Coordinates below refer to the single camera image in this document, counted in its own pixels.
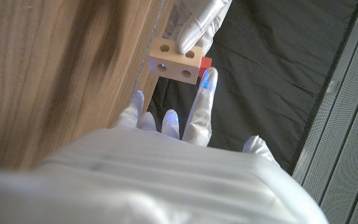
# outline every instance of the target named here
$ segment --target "gloved hand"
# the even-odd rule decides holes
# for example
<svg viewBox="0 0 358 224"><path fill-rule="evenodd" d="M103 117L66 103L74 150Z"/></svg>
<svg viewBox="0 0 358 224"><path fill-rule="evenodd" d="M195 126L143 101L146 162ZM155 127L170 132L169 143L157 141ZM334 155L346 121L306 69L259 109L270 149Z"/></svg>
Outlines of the gloved hand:
<svg viewBox="0 0 358 224"><path fill-rule="evenodd" d="M187 120L182 141L199 146L207 146L212 135L211 110L218 81L218 71L209 68L204 72L200 87ZM120 114L113 126L139 128L144 131L156 131L155 121L150 112L142 116L144 95L137 91L132 96L129 106ZM178 115L174 110L168 110L162 121L161 133L179 139Z"/></svg>
<svg viewBox="0 0 358 224"><path fill-rule="evenodd" d="M232 0L176 0L163 35L185 54L194 45L209 51Z"/></svg>

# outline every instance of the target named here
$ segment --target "wooden block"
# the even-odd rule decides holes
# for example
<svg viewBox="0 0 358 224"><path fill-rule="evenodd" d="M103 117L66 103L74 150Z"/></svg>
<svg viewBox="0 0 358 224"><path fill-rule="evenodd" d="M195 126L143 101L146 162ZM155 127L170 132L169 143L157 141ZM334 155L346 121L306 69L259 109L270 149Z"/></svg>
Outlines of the wooden block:
<svg viewBox="0 0 358 224"><path fill-rule="evenodd" d="M185 83L196 84L203 48L194 46L186 54L177 51L176 42L155 38L149 49L150 70L158 75Z"/></svg>

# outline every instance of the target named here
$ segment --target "wood grain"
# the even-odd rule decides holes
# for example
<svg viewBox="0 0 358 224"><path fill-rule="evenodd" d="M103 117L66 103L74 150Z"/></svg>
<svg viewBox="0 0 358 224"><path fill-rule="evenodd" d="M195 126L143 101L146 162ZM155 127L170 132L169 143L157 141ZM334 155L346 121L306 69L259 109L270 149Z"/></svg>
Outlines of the wood grain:
<svg viewBox="0 0 358 224"><path fill-rule="evenodd" d="M0 1L0 168L27 169L127 105L163 0ZM156 35L172 6L167 0ZM156 77L137 87L150 101Z"/></svg>

